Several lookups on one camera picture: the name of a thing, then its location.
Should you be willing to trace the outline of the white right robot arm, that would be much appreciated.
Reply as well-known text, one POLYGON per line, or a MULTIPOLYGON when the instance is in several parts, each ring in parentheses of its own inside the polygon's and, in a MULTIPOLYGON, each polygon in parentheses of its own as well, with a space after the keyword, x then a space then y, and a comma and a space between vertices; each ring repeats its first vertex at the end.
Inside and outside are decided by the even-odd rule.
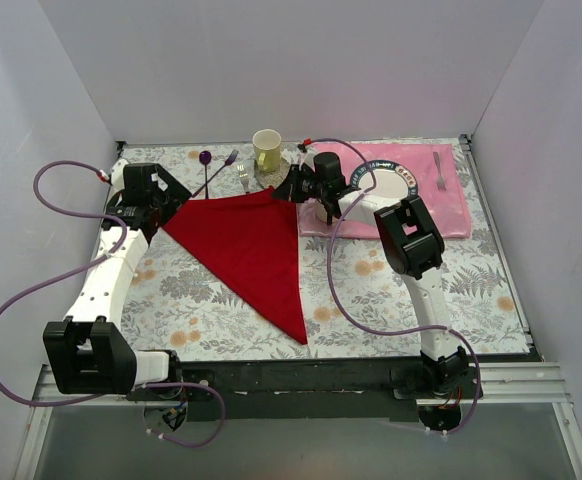
POLYGON ((323 207, 328 221, 337 221, 327 252, 327 280, 336 306, 349 323, 366 333, 385 337, 419 334, 422 383, 431 395, 446 397, 467 374, 471 349, 451 325, 440 275, 444 241, 419 196, 379 197, 372 193, 376 184, 373 181, 365 189, 348 184, 338 155, 323 152, 314 157, 311 166, 292 165, 272 196, 295 204, 314 200, 323 207), (332 257, 338 230, 348 219, 377 227, 385 258, 407 287, 415 328, 373 330, 345 310, 333 282, 332 257))

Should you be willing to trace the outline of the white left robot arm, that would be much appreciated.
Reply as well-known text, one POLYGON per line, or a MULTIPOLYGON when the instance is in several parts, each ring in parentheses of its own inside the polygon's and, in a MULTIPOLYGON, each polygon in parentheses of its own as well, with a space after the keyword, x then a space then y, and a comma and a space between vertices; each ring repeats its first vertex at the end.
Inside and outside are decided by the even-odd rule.
POLYGON ((101 179, 111 186, 100 223, 96 265, 61 321, 43 343, 60 392, 121 394, 149 384, 164 400, 184 386, 170 350, 135 350, 121 333, 122 313, 136 269, 159 229, 190 199, 190 191, 157 163, 118 161, 101 179))

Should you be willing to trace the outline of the red cloth napkin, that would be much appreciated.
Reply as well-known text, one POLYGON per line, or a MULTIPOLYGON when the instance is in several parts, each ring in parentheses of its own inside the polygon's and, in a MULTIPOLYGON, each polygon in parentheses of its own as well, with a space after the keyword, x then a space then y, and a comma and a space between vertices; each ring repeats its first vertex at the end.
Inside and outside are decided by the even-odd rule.
POLYGON ((301 345, 296 205, 273 190, 187 201, 163 230, 231 291, 301 345))

